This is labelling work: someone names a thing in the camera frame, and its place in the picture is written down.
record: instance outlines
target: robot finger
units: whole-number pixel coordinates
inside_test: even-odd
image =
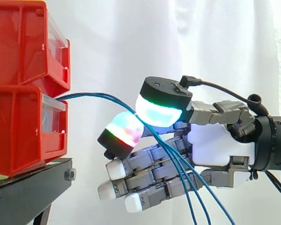
[[[124,180],[108,180],[98,187],[100,200],[113,200],[128,194]]]
[[[188,176],[197,190],[203,186],[192,173],[188,174]],[[187,180],[185,179],[184,181],[187,190],[193,191]],[[180,178],[176,177],[127,195],[125,197],[125,206],[127,212],[136,213],[157,206],[164,200],[175,198],[183,194],[185,194],[185,192],[182,181]]]
[[[186,136],[177,136],[167,140],[167,143],[180,153],[190,152],[191,145]],[[168,155],[158,144],[133,152],[127,159],[115,159],[106,165],[110,180],[119,180],[134,172],[154,167],[160,162],[169,160]]]

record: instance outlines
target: white curtain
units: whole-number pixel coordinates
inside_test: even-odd
[[[270,113],[279,114],[281,71],[270,0],[47,0],[47,4],[71,40],[71,92],[106,92],[134,106],[145,77],[179,80],[193,75],[245,97],[258,93]],[[191,91],[194,99],[210,103],[232,99],[208,87]],[[99,200],[96,190],[108,179],[104,166],[108,161],[96,139],[123,109],[95,98],[69,102],[67,157],[74,159],[77,179],[53,204],[49,224],[191,225],[185,196],[138,214],[126,213],[123,199]],[[138,148],[152,143],[142,140]],[[263,174],[235,189],[213,190],[236,224],[281,225],[281,196]],[[203,188],[199,193],[213,224],[229,224],[208,192]],[[190,197],[198,223],[206,224],[195,195]]]

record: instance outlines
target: screw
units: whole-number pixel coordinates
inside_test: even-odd
[[[65,171],[65,180],[72,181],[76,179],[76,169],[68,169]]]

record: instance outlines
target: metal stand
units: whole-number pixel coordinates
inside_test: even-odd
[[[33,225],[47,225],[49,219],[51,205],[42,211],[33,221]]]
[[[0,225],[46,225],[51,203],[75,179],[72,159],[59,158],[44,168],[0,180]]]

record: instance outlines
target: red plastic bin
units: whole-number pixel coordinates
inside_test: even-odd
[[[0,174],[13,177],[67,153],[67,103],[33,86],[0,86]]]
[[[0,85],[33,84],[50,97],[67,92],[69,49],[45,2],[0,0]]]

